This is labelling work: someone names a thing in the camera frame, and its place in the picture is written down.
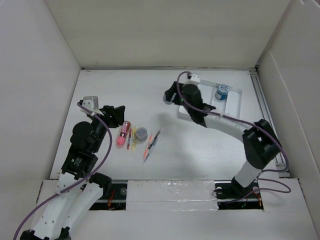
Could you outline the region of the pink cap marker tube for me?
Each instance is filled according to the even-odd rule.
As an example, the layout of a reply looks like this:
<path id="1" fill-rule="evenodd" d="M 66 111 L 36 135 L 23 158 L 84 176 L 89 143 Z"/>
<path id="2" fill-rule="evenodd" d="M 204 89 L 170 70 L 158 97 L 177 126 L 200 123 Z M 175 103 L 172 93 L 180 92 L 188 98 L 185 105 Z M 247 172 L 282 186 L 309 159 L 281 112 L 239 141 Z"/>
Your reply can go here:
<path id="1" fill-rule="evenodd" d="M 130 128 L 131 128 L 131 122 L 124 121 L 121 128 L 120 128 L 119 136 L 116 139 L 116 145 L 118 147 L 121 147 L 125 144 L 126 137 L 127 137 L 127 134 L 129 132 Z"/>

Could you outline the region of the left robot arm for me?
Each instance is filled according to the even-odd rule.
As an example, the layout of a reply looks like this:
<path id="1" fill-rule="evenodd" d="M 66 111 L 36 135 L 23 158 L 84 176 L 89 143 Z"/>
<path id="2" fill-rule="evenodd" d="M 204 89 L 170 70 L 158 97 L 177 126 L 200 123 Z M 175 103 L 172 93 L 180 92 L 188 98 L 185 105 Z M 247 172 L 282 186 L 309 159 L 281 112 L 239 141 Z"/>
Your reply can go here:
<path id="1" fill-rule="evenodd" d="M 73 127 L 55 194 L 36 207 L 46 206 L 36 225 L 23 232 L 17 230 L 15 240 L 70 240 L 93 204 L 100 198 L 114 196 L 112 179 L 98 172 L 96 153 L 104 137 L 112 135 L 110 130 L 124 123 L 126 108 L 105 105 L 93 109 L 83 100 L 77 105 L 91 122 L 82 121 Z"/>

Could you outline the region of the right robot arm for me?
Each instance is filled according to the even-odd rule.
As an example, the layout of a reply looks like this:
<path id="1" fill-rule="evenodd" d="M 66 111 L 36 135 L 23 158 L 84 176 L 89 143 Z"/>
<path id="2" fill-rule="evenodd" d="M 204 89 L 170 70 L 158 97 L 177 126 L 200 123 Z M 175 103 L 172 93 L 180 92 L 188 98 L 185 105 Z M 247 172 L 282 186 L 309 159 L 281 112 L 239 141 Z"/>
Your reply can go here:
<path id="1" fill-rule="evenodd" d="M 204 102 L 201 90 L 192 83 L 174 81 L 164 92 L 163 100 L 182 106 L 194 123 L 223 132 L 243 143 L 245 163 L 230 183 L 215 187 L 213 193 L 218 199 L 232 203 L 259 191 L 255 181 L 282 150 L 268 121 L 260 119 L 251 123 L 217 112 L 216 106 Z"/>

